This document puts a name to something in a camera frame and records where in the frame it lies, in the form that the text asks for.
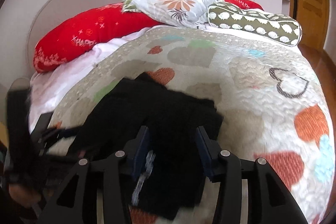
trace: silver bolt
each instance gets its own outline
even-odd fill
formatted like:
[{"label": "silver bolt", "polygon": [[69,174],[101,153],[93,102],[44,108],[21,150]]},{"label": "silver bolt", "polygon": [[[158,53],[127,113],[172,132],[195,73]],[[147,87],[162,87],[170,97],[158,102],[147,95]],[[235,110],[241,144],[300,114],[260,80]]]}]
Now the silver bolt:
[{"label": "silver bolt", "polygon": [[80,159],[78,163],[79,165],[86,165],[87,162],[88,162],[87,159]]},{"label": "silver bolt", "polygon": [[223,157],[228,157],[228,156],[230,155],[230,152],[227,151],[227,150],[222,150],[222,151],[220,152],[220,154],[221,154]]},{"label": "silver bolt", "polygon": [[261,164],[261,165],[265,165],[266,164],[266,160],[264,158],[259,158],[258,159],[258,163]]},{"label": "silver bolt", "polygon": [[122,150],[115,152],[115,156],[118,158],[123,157],[124,155],[125,155],[125,152]]}]

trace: floral pillow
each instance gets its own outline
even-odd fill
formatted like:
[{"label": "floral pillow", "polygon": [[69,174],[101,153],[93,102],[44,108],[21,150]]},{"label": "floral pillow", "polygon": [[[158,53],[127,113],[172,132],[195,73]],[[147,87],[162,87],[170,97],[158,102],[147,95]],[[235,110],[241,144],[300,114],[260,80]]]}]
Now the floral pillow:
[{"label": "floral pillow", "polygon": [[176,27],[204,29],[207,10],[224,0],[126,0],[123,12],[143,12],[152,19]]},{"label": "floral pillow", "polygon": [[228,2],[210,5],[208,20],[213,27],[256,33],[287,46],[296,46],[302,37],[301,25],[287,15],[242,10]]}]

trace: orange flower print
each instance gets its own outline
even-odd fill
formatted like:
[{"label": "orange flower print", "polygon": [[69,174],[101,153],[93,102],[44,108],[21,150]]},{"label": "orange flower print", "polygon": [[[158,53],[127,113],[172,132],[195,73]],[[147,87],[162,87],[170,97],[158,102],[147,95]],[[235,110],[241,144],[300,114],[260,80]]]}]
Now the orange flower print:
[{"label": "orange flower print", "polygon": [[87,29],[86,30],[86,35],[88,35],[88,36],[92,35],[92,30],[91,29]]},{"label": "orange flower print", "polygon": [[187,11],[190,11],[189,6],[193,6],[195,2],[192,0],[164,0],[163,5],[168,4],[168,9],[176,9],[176,10],[182,10],[182,7],[185,8]]}]

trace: bed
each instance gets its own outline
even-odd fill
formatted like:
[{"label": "bed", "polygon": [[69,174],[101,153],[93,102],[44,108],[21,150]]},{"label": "bed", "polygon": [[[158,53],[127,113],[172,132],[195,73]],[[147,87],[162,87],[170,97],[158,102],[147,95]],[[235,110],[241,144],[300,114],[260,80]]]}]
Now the bed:
[{"label": "bed", "polygon": [[[316,74],[299,49],[241,30],[160,25],[97,44],[53,72],[31,79],[32,131],[40,114],[50,126],[83,124],[123,77],[149,74],[169,89],[214,100],[224,116],[218,142],[242,159],[267,159],[290,189],[309,224],[322,219],[334,179],[332,122]],[[63,155],[71,140],[49,153]],[[247,219],[243,183],[242,221]],[[173,222],[210,223],[219,185],[206,182],[193,210]],[[137,209],[134,223],[167,223]]]}]

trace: wooden door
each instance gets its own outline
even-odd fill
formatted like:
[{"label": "wooden door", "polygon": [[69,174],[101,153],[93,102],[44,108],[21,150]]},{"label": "wooden door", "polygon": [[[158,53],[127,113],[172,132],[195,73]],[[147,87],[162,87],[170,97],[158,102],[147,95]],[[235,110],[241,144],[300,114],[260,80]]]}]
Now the wooden door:
[{"label": "wooden door", "polygon": [[302,26],[300,43],[323,50],[329,21],[329,0],[297,0],[296,20]]}]

